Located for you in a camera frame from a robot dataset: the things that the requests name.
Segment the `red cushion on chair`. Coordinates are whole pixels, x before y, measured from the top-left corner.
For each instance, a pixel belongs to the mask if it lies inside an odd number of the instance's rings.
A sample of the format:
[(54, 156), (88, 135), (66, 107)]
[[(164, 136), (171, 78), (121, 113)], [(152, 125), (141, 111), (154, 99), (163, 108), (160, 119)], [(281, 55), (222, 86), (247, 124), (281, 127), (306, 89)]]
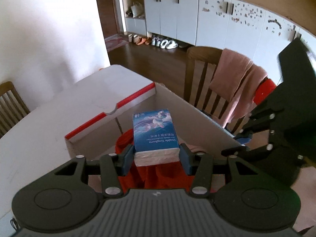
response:
[(256, 89), (253, 102), (259, 105), (275, 88), (276, 84), (271, 79), (265, 77)]

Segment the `wooden chair near cabinet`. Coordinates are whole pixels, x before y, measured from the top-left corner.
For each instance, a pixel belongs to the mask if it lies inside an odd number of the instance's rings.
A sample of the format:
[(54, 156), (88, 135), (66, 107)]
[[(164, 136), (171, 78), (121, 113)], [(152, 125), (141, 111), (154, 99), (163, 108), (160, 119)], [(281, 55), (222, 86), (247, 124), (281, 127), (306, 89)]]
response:
[[(220, 61), (220, 56), (222, 55), (223, 50), (217, 49), (217, 48), (212, 48), (212, 47), (197, 47), (197, 46), (192, 46), (189, 49), (187, 49), (186, 52), (186, 69), (185, 69), (185, 81), (184, 81), (184, 93), (183, 93), (183, 99), (190, 103), (190, 97), (192, 93), (192, 86), (193, 86), (193, 78), (194, 78), (194, 70), (195, 70), (195, 65), (196, 62), (203, 62), (203, 68), (202, 68), (202, 73), (199, 79), (199, 84), (197, 88), (197, 93), (195, 96), (194, 100), (194, 107), (198, 108), (198, 103), (202, 95), (202, 91), (204, 86), (207, 86), (207, 93), (203, 100), (203, 106), (202, 109), (200, 110), (202, 113), (204, 113), (206, 116), (211, 117), (214, 115), (219, 102), (221, 99), (223, 99), (220, 95), (216, 93), (215, 100), (212, 104), (212, 109), (210, 112), (207, 112), (206, 108), (209, 104), (209, 100), (212, 95), (212, 90), (209, 89), (209, 83), (206, 82), (206, 75), (207, 75), (207, 70), (209, 64), (215, 65), (213, 75), (211, 80), (213, 80), (215, 72), (217, 70), (218, 63)], [(222, 109), (220, 111), (220, 114), (218, 115), (218, 118), (220, 119), (224, 113), (227, 111), (229, 102), (225, 100)], [(241, 126), (242, 122), (244, 121), (246, 116), (241, 117), (237, 120), (235, 126), (233, 127), (232, 130), (229, 130), (227, 126), (225, 127), (226, 130), (228, 130), (231, 134), (236, 134), (238, 128)]]

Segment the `dark wooden chair far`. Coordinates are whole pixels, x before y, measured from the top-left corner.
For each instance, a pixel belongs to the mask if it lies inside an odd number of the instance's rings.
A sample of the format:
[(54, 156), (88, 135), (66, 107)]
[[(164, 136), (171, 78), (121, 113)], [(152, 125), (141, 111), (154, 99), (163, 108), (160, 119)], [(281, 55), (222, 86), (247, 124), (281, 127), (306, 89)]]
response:
[(1, 95), (1, 137), (26, 117), (30, 110), (18, 94), (12, 82), (0, 85)]

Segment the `row of shoes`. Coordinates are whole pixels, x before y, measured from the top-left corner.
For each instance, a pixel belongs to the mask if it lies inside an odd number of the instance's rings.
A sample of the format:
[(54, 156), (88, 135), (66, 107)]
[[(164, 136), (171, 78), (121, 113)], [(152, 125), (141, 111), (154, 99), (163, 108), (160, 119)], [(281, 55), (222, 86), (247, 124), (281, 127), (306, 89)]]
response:
[(151, 45), (160, 49), (172, 50), (178, 47), (178, 43), (172, 39), (163, 39), (159, 36), (145, 37), (137, 34), (128, 34), (128, 41), (136, 45)]

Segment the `brown wooden door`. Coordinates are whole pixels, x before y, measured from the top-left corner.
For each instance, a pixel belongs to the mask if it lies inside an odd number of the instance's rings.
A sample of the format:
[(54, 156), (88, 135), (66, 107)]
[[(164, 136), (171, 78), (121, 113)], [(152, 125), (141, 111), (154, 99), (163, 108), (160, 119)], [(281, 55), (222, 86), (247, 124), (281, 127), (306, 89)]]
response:
[(106, 39), (118, 33), (115, 0), (96, 0), (103, 37)]

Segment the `white wall cabinet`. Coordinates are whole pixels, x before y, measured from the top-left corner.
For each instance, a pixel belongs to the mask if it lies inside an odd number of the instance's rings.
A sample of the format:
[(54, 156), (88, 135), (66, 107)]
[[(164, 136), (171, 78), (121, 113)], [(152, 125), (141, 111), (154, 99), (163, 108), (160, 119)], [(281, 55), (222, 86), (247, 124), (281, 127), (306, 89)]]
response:
[(159, 34), (191, 45), (230, 49), (252, 59), (275, 84), (278, 54), (295, 38), (315, 51), (315, 36), (274, 12), (239, 0), (144, 0), (145, 18), (125, 19), (126, 30)]

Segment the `pink scarf on chair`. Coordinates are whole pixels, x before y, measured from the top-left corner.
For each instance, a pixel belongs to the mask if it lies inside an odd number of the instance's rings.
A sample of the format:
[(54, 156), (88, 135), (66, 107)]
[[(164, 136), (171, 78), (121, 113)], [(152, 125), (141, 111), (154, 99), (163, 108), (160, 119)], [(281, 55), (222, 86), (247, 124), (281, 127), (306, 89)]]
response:
[(220, 126), (246, 116), (254, 109), (254, 96), (267, 72), (243, 54), (224, 49), (209, 89), (228, 102), (225, 112), (215, 117)]

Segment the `red and white cardboard box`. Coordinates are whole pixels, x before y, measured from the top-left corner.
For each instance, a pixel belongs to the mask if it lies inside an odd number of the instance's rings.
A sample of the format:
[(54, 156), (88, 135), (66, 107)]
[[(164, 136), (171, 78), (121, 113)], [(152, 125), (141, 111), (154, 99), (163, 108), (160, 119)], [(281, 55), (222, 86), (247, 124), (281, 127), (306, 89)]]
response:
[(116, 142), (133, 128), (135, 113), (168, 109), (180, 143), (223, 159), (221, 151), (239, 146), (230, 133), (194, 106), (160, 84), (149, 84), (114, 103), (111, 113), (100, 112), (66, 134), (65, 142), (73, 158), (83, 155), (94, 160), (115, 151)]

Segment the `red cloth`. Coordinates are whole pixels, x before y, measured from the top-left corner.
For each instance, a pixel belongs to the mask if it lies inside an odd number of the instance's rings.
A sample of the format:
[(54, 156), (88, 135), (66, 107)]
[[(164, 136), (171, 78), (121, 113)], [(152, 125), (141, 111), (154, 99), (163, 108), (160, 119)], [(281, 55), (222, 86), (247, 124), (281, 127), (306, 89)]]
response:
[(195, 176), (186, 174), (180, 161), (150, 166), (137, 166), (135, 152), (125, 151), (134, 147), (134, 130), (124, 132), (115, 144), (115, 153), (124, 155), (123, 172), (125, 176), (118, 176), (123, 193), (130, 189), (191, 189)]

